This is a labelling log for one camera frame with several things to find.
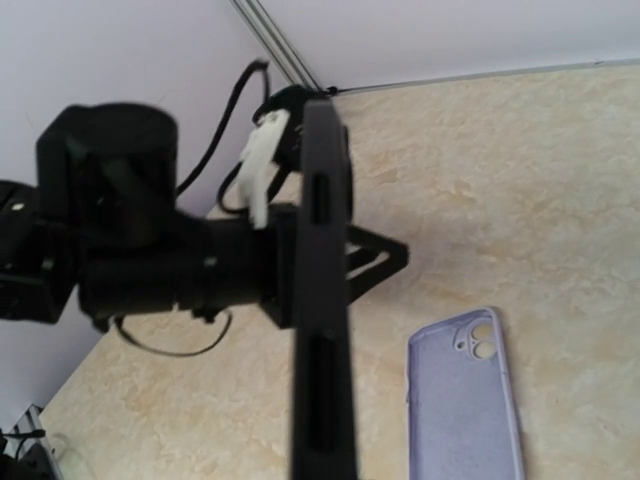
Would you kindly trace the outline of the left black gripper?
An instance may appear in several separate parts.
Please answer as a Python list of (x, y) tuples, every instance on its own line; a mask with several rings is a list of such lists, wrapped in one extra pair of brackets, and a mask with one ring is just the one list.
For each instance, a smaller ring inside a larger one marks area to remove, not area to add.
[[(293, 293), (298, 207), (276, 203), (269, 207), (268, 222), (259, 233), (263, 258), (260, 308), (279, 329), (293, 326)], [(374, 287), (396, 275), (409, 263), (409, 247), (399, 240), (365, 228), (347, 227), (345, 250), (346, 304), (351, 305)]]

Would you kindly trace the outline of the left aluminium frame post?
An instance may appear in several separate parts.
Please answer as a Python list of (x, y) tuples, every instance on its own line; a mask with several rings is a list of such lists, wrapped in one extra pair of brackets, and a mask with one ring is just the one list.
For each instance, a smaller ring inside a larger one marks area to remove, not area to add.
[(290, 84), (318, 91), (325, 89), (260, 1), (231, 0), (230, 3)]

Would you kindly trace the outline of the lavender phone case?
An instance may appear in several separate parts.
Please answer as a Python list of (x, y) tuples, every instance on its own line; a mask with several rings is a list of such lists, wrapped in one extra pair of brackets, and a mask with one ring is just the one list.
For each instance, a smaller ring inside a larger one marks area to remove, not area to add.
[(499, 316), (489, 307), (408, 340), (409, 476), (522, 479), (518, 416)]

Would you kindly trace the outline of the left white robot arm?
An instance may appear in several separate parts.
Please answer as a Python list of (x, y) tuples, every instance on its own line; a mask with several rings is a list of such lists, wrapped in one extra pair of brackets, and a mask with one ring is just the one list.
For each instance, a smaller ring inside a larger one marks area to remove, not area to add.
[(300, 295), (355, 301), (406, 267), (408, 247), (354, 226), (347, 132), (328, 100), (303, 110), (299, 205), (264, 222), (176, 206), (178, 126), (138, 103), (72, 105), (40, 136), (38, 183), (1, 185), (1, 316), (56, 323), (71, 295), (99, 331), (173, 309), (212, 321), (258, 305), (294, 325)]

